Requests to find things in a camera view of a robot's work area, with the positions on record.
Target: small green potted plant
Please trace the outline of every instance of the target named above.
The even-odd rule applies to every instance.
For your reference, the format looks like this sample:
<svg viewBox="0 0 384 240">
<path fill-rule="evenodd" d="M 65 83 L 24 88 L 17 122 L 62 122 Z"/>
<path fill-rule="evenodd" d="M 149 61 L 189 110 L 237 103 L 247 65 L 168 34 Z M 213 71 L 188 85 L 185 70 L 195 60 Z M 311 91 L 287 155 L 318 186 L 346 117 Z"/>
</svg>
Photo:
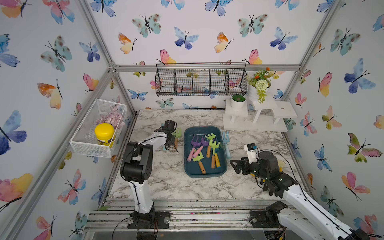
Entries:
<svg viewBox="0 0 384 240">
<path fill-rule="evenodd" d="M 271 87 L 271 81 L 268 79 L 273 76 L 273 71 L 269 68 L 256 72 L 252 78 L 248 79 L 248 99 L 252 102 L 263 103 L 267 92 Z"/>
</svg>

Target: white plant pot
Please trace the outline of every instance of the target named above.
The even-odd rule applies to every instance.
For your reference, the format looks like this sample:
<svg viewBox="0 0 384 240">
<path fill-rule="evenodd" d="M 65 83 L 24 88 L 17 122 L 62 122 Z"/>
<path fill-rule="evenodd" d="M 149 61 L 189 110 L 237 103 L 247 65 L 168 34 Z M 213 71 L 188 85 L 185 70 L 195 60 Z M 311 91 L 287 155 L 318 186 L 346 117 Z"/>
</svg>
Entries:
<svg viewBox="0 0 384 240">
<path fill-rule="evenodd" d="M 233 110 L 239 111 L 240 109 L 242 109 L 242 107 L 244 106 L 244 104 L 246 102 L 247 102 L 246 98 L 243 102 L 237 102 L 231 98 L 231 107 L 233 108 Z"/>
</svg>

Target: white wire basket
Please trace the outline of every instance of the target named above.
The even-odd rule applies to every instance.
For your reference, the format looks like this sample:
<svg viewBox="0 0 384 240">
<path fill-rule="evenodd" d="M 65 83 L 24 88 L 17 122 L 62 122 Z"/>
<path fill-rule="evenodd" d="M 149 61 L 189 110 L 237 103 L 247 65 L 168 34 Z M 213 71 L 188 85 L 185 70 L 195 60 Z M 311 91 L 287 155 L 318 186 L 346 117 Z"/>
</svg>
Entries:
<svg viewBox="0 0 384 240">
<path fill-rule="evenodd" d="M 94 132 L 95 128 L 101 123 L 101 118 L 115 111 L 121 114 L 121 118 L 114 132 L 113 146 L 99 145 Z M 121 132 L 120 120 L 125 119 L 126 112 L 127 105 L 125 104 L 96 99 L 70 140 L 74 152 L 94 157 L 111 157 L 111 153 L 116 147 L 116 139 L 119 139 Z"/>
</svg>

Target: black cable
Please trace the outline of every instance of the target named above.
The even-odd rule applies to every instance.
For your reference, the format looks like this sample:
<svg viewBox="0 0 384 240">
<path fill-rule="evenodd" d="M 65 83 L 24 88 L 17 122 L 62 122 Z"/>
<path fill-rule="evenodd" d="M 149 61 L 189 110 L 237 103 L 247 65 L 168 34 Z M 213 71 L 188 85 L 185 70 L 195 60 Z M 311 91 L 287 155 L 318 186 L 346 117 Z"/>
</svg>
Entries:
<svg viewBox="0 0 384 240">
<path fill-rule="evenodd" d="M 304 194 L 304 190 L 303 190 L 303 188 L 301 187 L 300 183 L 297 181 L 297 179 L 296 179 L 296 177 L 295 177 L 295 174 L 293 173 L 293 169 L 292 169 L 291 164 L 288 162 L 288 160 L 287 160 L 283 155 L 281 155 L 281 153 L 279 153 L 279 152 L 277 152 L 277 151 L 275 151 L 275 150 L 270 150 L 270 149 L 262 149 L 262 150 L 260 150 L 260 152 L 262 152 L 262 151 L 272 151 L 272 152 L 275 152 L 275 153 L 279 154 L 280 156 L 282 156 L 282 157 L 285 159 L 285 161 L 289 164 L 289 167 L 290 167 L 291 170 L 292 170 L 293 178 L 294 178 L 294 179 L 296 180 L 296 182 L 299 184 L 300 189 L 301 189 L 301 191 L 302 191 L 304 197 L 307 199 L 307 201 L 308 201 L 314 208 L 316 208 L 319 212 L 321 212 L 326 218 L 328 218 L 334 225 L 336 225 L 336 227 L 337 227 L 338 229 L 340 229 L 340 230 L 343 231 L 344 233 L 348 234 L 348 236 L 350 236 L 352 239 L 356 240 L 356 239 L 355 239 L 354 237 L 352 237 L 349 233 L 347 233 L 346 231 L 344 231 L 344 229 L 340 228 L 339 225 L 338 225 L 337 223 L 335 223 L 332 219 L 330 219 L 325 213 L 323 213 L 320 209 L 318 209 L 318 208 L 317 208 L 317 207 L 316 207 L 316 206 L 309 200 L 309 198 L 307 198 L 307 196 Z"/>
</svg>

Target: butterfly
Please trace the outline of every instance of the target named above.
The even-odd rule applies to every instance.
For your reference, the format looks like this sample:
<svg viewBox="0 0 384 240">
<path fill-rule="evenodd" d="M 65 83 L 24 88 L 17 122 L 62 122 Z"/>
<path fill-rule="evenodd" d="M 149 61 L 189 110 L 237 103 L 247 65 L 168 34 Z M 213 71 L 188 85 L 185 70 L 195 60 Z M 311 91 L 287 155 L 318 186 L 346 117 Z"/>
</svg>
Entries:
<svg viewBox="0 0 384 240">
<path fill-rule="evenodd" d="M 347 35 L 350 30 L 351 29 L 347 31 L 347 28 L 345 29 L 345 35 L 343 38 L 341 38 L 343 35 L 343 31 L 341 29 L 337 29 L 335 31 L 335 39 L 332 41 L 332 44 L 331 44 L 331 52 L 333 52 L 336 49 L 337 50 L 340 49 L 340 54 L 343 56 L 349 50 L 351 50 L 352 43 L 357 42 L 360 39 L 360 34 L 353 33 L 353 34 Z"/>
<path fill-rule="evenodd" d="M 70 160 L 72 158 L 72 152 L 69 151 L 63 158 L 63 161 L 60 163 L 60 166 L 57 168 L 58 170 L 62 170 L 65 166 L 65 160 Z"/>
<path fill-rule="evenodd" d="M 144 61 L 141 61 L 140 63 L 139 63 L 139 65 L 145 65 L 145 62 Z M 145 76 L 145 72 L 134 72 L 133 73 L 133 75 L 136 75 L 138 78 L 140 77 L 140 74 L 141 75 L 143 75 L 143 76 Z"/>
<path fill-rule="evenodd" d="M 57 87 L 46 83 L 38 83 L 37 88 L 43 96 L 46 96 L 46 98 L 51 98 L 50 106 L 52 108 L 60 109 L 63 96 L 60 92 L 59 79 L 56 79 L 56 85 Z"/>
<path fill-rule="evenodd" d="M 239 32 L 241 33 L 241 36 L 243 38 L 248 35 L 248 32 L 252 32 L 252 30 L 255 34 L 259 34 L 263 30 L 263 27 L 264 27 L 263 21 L 265 21 L 268 18 L 268 15 L 263 14 L 255 18 L 255 20 L 253 20 L 254 15 L 255 14 L 253 14 L 252 17 L 251 15 L 249 15 L 249 17 L 251 18 L 251 22 L 249 22 L 248 19 L 246 18 L 241 18 L 237 20 L 237 23 L 240 26 Z"/>
<path fill-rule="evenodd" d="M 185 0 L 174 0 L 177 9 L 181 10 L 185 6 Z M 161 0 L 161 5 L 167 7 L 169 2 L 172 4 L 172 0 Z"/>
<path fill-rule="evenodd" d="M 329 94 L 329 84 L 332 80 L 332 73 L 325 74 L 325 77 L 320 82 L 320 78 L 317 79 L 319 81 L 319 88 L 317 93 L 321 92 L 321 94 L 326 97 Z"/>
<path fill-rule="evenodd" d="M 71 115 L 77 117 L 77 114 L 80 112 L 80 110 L 81 110 L 81 104 L 76 103 L 76 111 L 73 111 L 74 115 L 73 114 Z"/>
<path fill-rule="evenodd" d="M 301 76 L 300 84 L 303 84 L 306 81 L 305 78 L 307 78 L 309 75 L 311 75 L 311 73 L 312 73 L 311 70 L 307 71 L 307 69 L 305 69 L 303 75 Z"/>
<path fill-rule="evenodd" d="M 88 74 L 84 73 L 83 80 L 87 84 L 88 88 L 85 93 L 94 91 L 99 84 L 99 80 L 91 78 Z"/>
<path fill-rule="evenodd" d="M 97 193 L 95 193 L 91 199 L 92 200 L 98 200 L 99 204 L 101 202 L 101 197 L 103 196 L 103 192 L 105 191 L 105 188 L 107 187 L 107 181 L 104 178 L 103 183 L 101 184 L 101 187 L 99 186 Z"/>
<path fill-rule="evenodd" d="M 317 151 L 317 150 L 314 151 L 314 156 L 318 160 L 317 168 L 319 170 L 322 170 L 323 166 L 324 166 L 326 169 L 328 169 L 330 172 L 332 172 L 331 167 L 329 166 L 329 164 L 326 161 L 327 157 L 324 158 L 324 152 L 325 152 L 325 150 L 324 150 L 324 145 L 323 144 L 321 145 L 320 151 Z"/>
<path fill-rule="evenodd" d="M 273 98 L 274 99 L 280 99 L 282 97 L 283 97 L 283 91 L 280 89 L 277 89 L 277 95 L 274 95 Z"/>
<path fill-rule="evenodd" d="M 87 57 L 88 62 L 92 63 L 93 58 L 95 58 L 96 61 L 100 60 L 100 55 L 96 53 L 97 51 L 99 51 L 97 49 L 96 43 L 93 46 L 91 46 L 91 43 L 88 43 L 87 45 L 85 43 L 79 42 L 79 45 L 84 50 L 85 53 L 88 53 L 88 57 Z"/>
<path fill-rule="evenodd" d="M 93 3 L 91 3 L 91 8 L 93 11 L 98 12 L 105 12 L 108 14 L 108 16 L 113 17 L 116 16 L 115 11 L 111 9 L 111 6 L 116 2 L 117 0 L 94 0 Z"/>
<path fill-rule="evenodd" d="M 160 62 L 160 63 L 162 63 L 162 64 L 176 63 L 176 61 L 173 60 L 173 59 L 169 56 L 168 52 L 167 52 L 165 49 L 160 50 L 160 58 L 161 58 L 161 61 L 158 60 L 158 59 L 156 59 L 156 61 L 157 61 L 157 62 Z"/>
<path fill-rule="evenodd" d="M 271 47 L 279 45 L 278 49 L 284 50 L 286 48 L 286 43 L 291 43 L 297 39 L 297 36 L 287 36 L 288 34 L 289 33 L 287 32 L 285 32 L 284 34 L 283 31 L 279 27 L 277 27 L 275 33 L 276 40 L 270 42 Z"/>
<path fill-rule="evenodd" d="M 232 40 L 235 39 L 235 38 L 232 38 L 229 42 L 228 42 L 228 39 L 227 37 L 224 35 L 223 32 L 220 32 L 218 35 L 217 35 L 217 43 L 218 45 L 216 45 L 214 47 L 214 50 L 216 50 L 216 53 L 219 53 L 219 52 L 222 52 L 224 51 L 225 49 L 227 49 L 228 45 L 232 42 Z"/>
<path fill-rule="evenodd" d="M 232 0 L 211 0 L 210 2 L 205 3 L 205 10 L 210 11 L 214 8 L 214 11 L 217 9 L 217 14 L 219 17 L 225 15 L 225 7 L 228 3 L 232 2 Z"/>
<path fill-rule="evenodd" d="M 70 4 L 69 0 L 43 0 L 43 3 L 47 6 L 52 6 L 51 16 L 57 23 L 63 25 L 63 16 L 66 16 L 69 21 L 73 22 L 74 13 L 67 8 Z"/>
<path fill-rule="evenodd" d="M 293 126 L 296 125 L 296 122 L 292 119 L 286 119 L 284 118 L 284 123 L 285 125 L 287 126 L 288 130 L 292 130 L 293 129 Z"/>
<path fill-rule="evenodd" d="M 137 31 L 143 35 L 143 37 L 147 37 L 148 36 L 148 31 L 149 33 L 151 33 L 151 30 L 152 32 L 156 33 L 156 34 L 160 34 L 160 31 L 161 31 L 161 26 L 160 24 L 158 24 L 157 22 L 160 20 L 160 15 L 159 14 L 154 14 L 152 16 L 150 16 L 147 20 L 147 17 L 146 15 L 144 14 L 144 17 L 142 15 L 140 15 L 145 22 L 143 22 L 143 20 L 139 19 L 139 18 L 135 18 L 135 19 L 132 19 L 132 23 L 133 25 L 135 25 L 137 28 Z"/>
<path fill-rule="evenodd" d="M 192 105 L 186 105 L 183 103 L 183 108 L 190 109 L 190 108 L 199 108 L 199 107 L 192 107 Z"/>
<path fill-rule="evenodd" d="M 285 71 L 275 71 L 273 73 L 272 77 L 273 77 L 273 79 L 278 79 L 280 77 L 279 75 L 281 75 L 283 73 L 285 73 Z"/>
<path fill-rule="evenodd" d="M 376 122 L 374 122 L 373 125 L 377 128 L 384 129 L 384 116 L 377 115 Z"/>
<path fill-rule="evenodd" d="M 12 202 L 16 202 L 23 197 L 29 185 L 32 183 L 32 179 L 33 176 L 26 173 L 21 177 L 14 178 L 12 180 L 0 180 L 0 201 L 7 202 L 0 207 L 0 212 L 8 207 Z"/>
<path fill-rule="evenodd" d="M 21 0 L 4 0 L 0 4 L 4 7 L 1 8 L 2 12 L 5 16 L 9 18 L 17 18 L 19 15 L 23 17 L 23 10 L 25 8 L 25 5 L 31 5 L 26 3 L 28 0 L 25 0 L 25 2 L 21 2 Z"/>
<path fill-rule="evenodd" d="M 187 37 L 189 32 L 188 33 L 185 32 L 185 35 L 184 35 L 184 33 L 177 27 L 174 27 L 174 30 L 176 32 L 176 37 L 179 38 L 179 40 L 175 41 L 176 46 L 181 47 L 184 44 L 185 48 L 189 50 L 192 48 L 191 43 L 194 43 L 199 39 L 199 35 L 192 35 Z"/>
<path fill-rule="evenodd" d="M 46 47 L 49 47 L 53 50 L 51 51 L 45 51 L 40 55 L 41 60 L 47 63 L 51 63 L 52 67 L 60 70 L 62 72 L 65 71 L 65 67 L 63 62 L 65 60 L 71 60 L 72 54 L 70 52 L 70 49 L 66 46 L 64 46 L 64 38 L 62 36 L 58 36 L 55 40 L 54 47 L 52 47 L 51 43 L 49 43 L 49 46 L 45 45 Z"/>
<path fill-rule="evenodd" d="M 57 199 L 61 200 L 62 202 L 66 202 L 69 198 L 71 205 L 76 204 L 79 201 L 77 194 L 79 193 L 80 190 L 85 189 L 85 184 L 86 184 L 85 179 L 80 181 L 80 178 L 81 178 L 81 173 L 80 173 L 80 170 L 77 169 L 76 173 L 74 174 L 72 184 L 70 184 L 68 180 L 67 180 L 68 183 L 65 183 L 66 185 L 69 185 L 70 188 L 62 192 Z"/>
<path fill-rule="evenodd" d="M 147 94 L 147 92 L 145 92 L 145 93 L 141 93 L 141 92 L 139 92 L 139 91 L 137 91 L 137 92 L 135 92 L 135 91 L 132 91 L 132 90 L 130 90 L 130 89 L 128 89 L 128 91 L 132 94 L 131 95 L 131 98 L 132 99 L 140 99 L 140 100 L 142 100 L 142 101 L 144 101 L 145 100 L 145 95 Z"/>
<path fill-rule="evenodd" d="M 357 201 L 361 201 L 361 199 L 356 195 L 357 192 L 366 194 L 371 193 L 371 190 L 366 186 L 359 185 L 355 187 L 356 174 L 354 174 L 353 172 L 348 172 L 347 176 L 341 176 L 341 179 L 343 180 L 345 187 L 348 188 L 355 195 Z"/>
<path fill-rule="evenodd" d="M 21 126 L 22 116 L 19 111 L 15 110 L 5 122 L 3 127 L 0 127 L 0 155 L 6 153 L 11 148 L 9 142 L 12 140 L 16 143 L 24 142 L 26 139 L 26 131 L 15 131 Z"/>
<path fill-rule="evenodd" d="M 293 141 L 293 143 L 291 143 L 291 146 L 292 146 L 292 148 L 293 148 L 293 150 L 295 151 L 295 153 L 296 153 L 296 156 L 297 157 L 299 157 L 299 158 L 301 158 L 301 154 L 300 154 L 300 152 L 299 152 L 299 146 L 297 145 L 297 137 L 295 137 L 295 140 Z"/>
<path fill-rule="evenodd" d="M 257 49 L 254 49 L 251 51 L 251 54 L 249 54 L 249 59 L 245 59 L 244 60 L 245 62 L 247 62 L 248 64 L 262 64 L 263 61 L 259 58 L 259 51 Z"/>
<path fill-rule="evenodd" d="M 314 120 L 312 119 L 312 121 L 310 121 L 310 113 L 309 112 L 307 114 L 305 114 L 304 118 L 305 119 L 302 119 L 300 122 L 300 126 L 304 127 L 304 135 L 308 137 L 310 135 L 310 133 L 312 133 L 312 134 L 317 133 L 316 128 L 313 125 L 311 125 L 311 123 L 313 123 Z"/>
<path fill-rule="evenodd" d="M 162 99 L 162 100 L 157 100 L 156 103 L 159 104 L 161 108 L 165 108 L 166 106 L 173 106 L 173 98 L 168 98 L 167 100 Z"/>
<path fill-rule="evenodd" d="M 216 94 L 218 94 L 220 91 L 209 91 L 208 88 L 203 87 L 204 93 L 203 96 L 210 96 L 211 98 L 215 98 Z"/>
<path fill-rule="evenodd" d="M 377 31 L 382 27 L 384 27 L 384 14 L 377 18 L 375 24 L 373 25 L 373 31 Z"/>
<path fill-rule="evenodd" d="M 332 214 L 335 217 L 337 217 L 338 214 L 340 214 L 341 216 L 344 216 L 344 213 L 340 209 L 340 207 L 335 202 L 333 202 L 334 200 L 336 200 L 336 199 L 333 198 L 333 194 L 332 194 L 332 197 L 331 197 L 331 194 L 330 194 L 327 186 L 325 186 L 325 185 L 324 185 L 324 188 L 323 188 L 323 192 L 320 193 L 320 199 L 323 202 L 327 203 L 328 212 L 330 214 Z"/>
<path fill-rule="evenodd" d="M 321 48 L 321 42 L 317 44 L 317 47 L 314 49 L 314 54 L 313 56 L 316 56 L 319 52 L 323 51 L 325 48 Z"/>
<path fill-rule="evenodd" d="M 359 144 L 359 140 L 358 138 L 356 137 L 355 134 L 353 133 L 348 133 L 349 135 L 349 138 L 350 138 L 350 143 L 351 145 L 347 145 L 348 146 L 348 155 L 354 155 L 355 156 L 355 162 L 367 162 L 367 159 L 364 157 L 364 156 L 367 156 L 367 157 L 380 157 L 381 156 L 381 151 L 377 150 L 376 148 L 372 148 L 372 147 L 364 147 L 364 146 L 368 146 L 370 144 L 365 144 L 365 141 L 367 141 L 367 139 L 364 140 L 364 143 L 362 145 Z"/>
<path fill-rule="evenodd" d="M 119 41 L 121 42 L 121 44 L 123 44 L 123 46 L 120 48 L 120 50 L 124 54 L 130 53 L 131 51 L 133 51 L 133 45 L 135 45 L 136 40 L 137 39 L 135 38 L 135 40 L 133 40 L 133 42 L 131 42 L 131 40 L 129 40 L 129 38 L 127 38 L 124 34 L 119 33 Z"/>
<path fill-rule="evenodd" d="M 303 108 L 302 104 L 307 101 L 307 97 L 301 98 L 301 93 L 297 94 L 297 97 L 295 97 L 296 105 L 299 105 L 301 109 Z"/>
<path fill-rule="evenodd" d="M 334 118 L 335 115 L 333 114 L 333 111 L 332 111 L 332 106 L 329 106 L 328 110 L 327 110 L 327 115 L 323 115 L 322 119 L 324 122 L 327 122 L 325 124 L 325 127 L 327 129 L 332 129 L 332 125 L 334 127 L 341 127 L 341 123 L 339 123 L 338 121 L 336 121 Z"/>
<path fill-rule="evenodd" d="M 76 218 L 74 221 L 75 230 L 71 229 L 71 231 L 72 231 L 71 235 L 72 234 L 75 234 L 75 235 L 73 235 L 71 240 L 82 240 L 83 239 L 83 233 L 81 233 L 81 232 L 84 231 L 84 229 L 82 229 L 82 228 L 85 227 L 85 225 L 87 224 L 87 221 L 88 221 L 88 217 L 85 214 L 81 215 L 80 211 L 76 214 Z"/>
<path fill-rule="evenodd" d="M 362 72 L 363 70 L 363 59 L 359 58 L 356 65 L 353 67 L 353 73 L 346 73 L 344 77 L 344 81 L 346 83 L 351 83 L 351 85 L 348 87 L 348 91 L 350 93 L 356 93 L 358 91 L 358 86 L 361 89 L 372 89 L 376 86 L 375 83 L 369 81 L 366 78 L 363 78 L 363 76 L 368 75 L 369 73 Z"/>
<path fill-rule="evenodd" d="M 314 190 L 316 190 L 316 188 L 312 187 L 312 183 L 313 183 L 313 175 L 312 175 L 312 173 L 308 173 L 308 174 L 307 174 L 307 178 L 308 178 L 308 180 L 309 180 L 309 182 L 310 182 L 310 184 L 311 184 L 311 188 L 313 188 Z"/>
<path fill-rule="evenodd" d="M 378 240 L 378 238 L 383 238 L 384 235 L 377 235 L 377 217 L 373 214 L 372 216 L 365 215 L 365 222 L 361 218 L 356 218 L 353 220 L 355 227 L 363 230 L 368 236 L 370 240 Z"/>
<path fill-rule="evenodd" d="M 53 221 L 56 219 L 55 215 L 52 217 L 52 222 L 49 224 L 42 216 L 38 217 L 36 219 L 36 224 L 39 229 L 46 229 L 43 231 L 40 235 L 35 237 L 33 240 L 49 240 L 51 237 L 53 237 L 52 234 L 52 228 L 53 228 Z"/>
<path fill-rule="evenodd" d="M 8 36 L 9 34 L 0 35 L 0 61 L 7 64 L 8 66 L 16 67 L 17 64 L 20 62 L 19 60 L 17 60 L 17 57 L 8 53 L 4 53 L 9 51 L 9 49 L 7 49 L 9 42 Z"/>
</svg>

